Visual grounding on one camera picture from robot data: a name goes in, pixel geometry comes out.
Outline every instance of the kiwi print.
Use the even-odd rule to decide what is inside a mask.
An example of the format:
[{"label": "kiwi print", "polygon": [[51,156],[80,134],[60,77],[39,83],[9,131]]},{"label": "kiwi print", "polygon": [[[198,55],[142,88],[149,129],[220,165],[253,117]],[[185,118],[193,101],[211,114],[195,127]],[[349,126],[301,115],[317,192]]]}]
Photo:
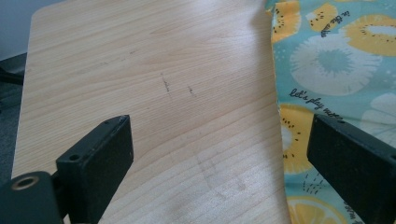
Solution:
[{"label": "kiwi print", "polygon": [[272,23],[272,43],[296,34],[301,25],[300,3],[298,1],[277,3]]},{"label": "kiwi print", "polygon": [[330,23],[334,17],[338,14],[337,8],[329,3],[323,4],[321,7],[315,9],[313,12],[310,12],[305,15],[306,19],[309,22],[309,25],[313,31],[320,32],[322,31],[327,24],[330,24],[330,28],[327,30],[331,30],[336,26],[335,23]]},{"label": "kiwi print", "polygon": [[396,94],[382,94],[370,106],[372,109],[364,112],[361,117],[361,129],[396,147]]},{"label": "kiwi print", "polygon": [[317,195],[328,184],[319,172],[306,174],[303,182],[303,191],[308,194]]},{"label": "kiwi print", "polygon": [[312,36],[290,56],[291,76],[316,93],[342,96],[365,87],[382,56],[350,47],[339,34]]},{"label": "kiwi print", "polygon": [[312,165],[306,157],[313,113],[299,105],[279,106],[285,174],[299,174]]},{"label": "kiwi print", "polygon": [[386,15],[366,15],[340,31],[350,46],[373,54],[396,56],[396,19]]}]

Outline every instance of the metal ring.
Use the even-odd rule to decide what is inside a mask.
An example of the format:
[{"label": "metal ring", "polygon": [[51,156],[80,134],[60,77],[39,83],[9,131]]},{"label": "metal ring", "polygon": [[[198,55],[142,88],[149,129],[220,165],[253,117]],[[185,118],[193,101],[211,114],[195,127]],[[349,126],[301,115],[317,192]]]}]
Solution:
[{"label": "metal ring", "polygon": [[14,184],[12,184],[11,188],[13,190],[28,189],[35,185],[35,183],[38,182],[38,179],[39,178],[36,175],[29,175],[16,181]]}]

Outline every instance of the teal fabric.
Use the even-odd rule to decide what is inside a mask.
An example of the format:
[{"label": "teal fabric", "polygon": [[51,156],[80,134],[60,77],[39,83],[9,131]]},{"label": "teal fabric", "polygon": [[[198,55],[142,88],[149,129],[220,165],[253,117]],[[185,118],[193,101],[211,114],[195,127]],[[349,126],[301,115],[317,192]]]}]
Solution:
[{"label": "teal fabric", "polygon": [[[294,21],[296,32],[279,39],[275,31],[283,23],[276,8],[287,3],[267,0],[265,5],[273,16],[279,106],[298,105],[312,113],[343,119],[396,147],[396,1],[300,1],[300,21]],[[336,8],[336,14],[319,31],[314,30],[310,16],[318,15],[319,11],[312,13],[324,4]],[[282,13],[287,23],[294,11]],[[282,133],[282,138],[285,146],[288,136]],[[344,218],[335,217],[335,223],[363,223],[314,167],[285,172],[285,188],[290,208],[296,200],[318,200],[331,208],[327,216],[334,217],[334,209]],[[293,219],[293,212],[293,222],[304,223]]]}]

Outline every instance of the gray floor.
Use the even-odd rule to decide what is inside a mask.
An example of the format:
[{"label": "gray floor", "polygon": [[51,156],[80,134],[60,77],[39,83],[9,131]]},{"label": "gray floor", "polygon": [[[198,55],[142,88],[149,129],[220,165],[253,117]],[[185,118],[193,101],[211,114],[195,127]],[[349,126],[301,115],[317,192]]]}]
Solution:
[{"label": "gray floor", "polygon": [[[0,62],[8,72],[22,75],[26,54]],[[0,82],[0,186],[11,178],[23,86]]]}]

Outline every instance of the lemon slice print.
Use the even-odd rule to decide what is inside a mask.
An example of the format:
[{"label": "lemon slice print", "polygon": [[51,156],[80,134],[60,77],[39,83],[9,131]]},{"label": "lemon slice print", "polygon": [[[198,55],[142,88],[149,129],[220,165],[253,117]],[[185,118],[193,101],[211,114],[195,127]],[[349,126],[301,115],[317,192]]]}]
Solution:
[{"label": "lemon slice print", "polygon": [[396,147],[396,94],[385,93],[371,103],[372,109],[363,113],[361,128],[381,141]]},{"label": "lemon slice print", "polygon": [[371,80],[382,56],[350,47],[339,34],[312,36],[290,55],[291,75],[304,88],[325,95],[349,95]]},{"label": "lemon slice print", "polygon": [[279,106],[285,174],[299,174],[312,165],[306,157],[313,113],[299,105]]},{"label": "lemon slice print", "polygon": [[277,3],[273,17],[272,43],[296,34],[300,25],[301,15],[298,1]]},{"label": "lemon slice print", "polygon": [[327,24],[329,24],[329,28],[327,28],[327,30],[331,30],[335,27],[337,22],[331,23],[330,21],[337,16],[337,13],[337,8],[335,6],[325,3],[313,12],[306,14],[305,17],[308,20],[311,29],[320,32]]},{"label": "lemon slice print", "polygon": [[366,15],[340,31],[350,40],[350,46],[363,51],[396,56],[396,19],[386,15]]},{"label": "lemon slice print", "polygon": [[347,224],[331,205],[311,196],[287,197],[292,224]]}]

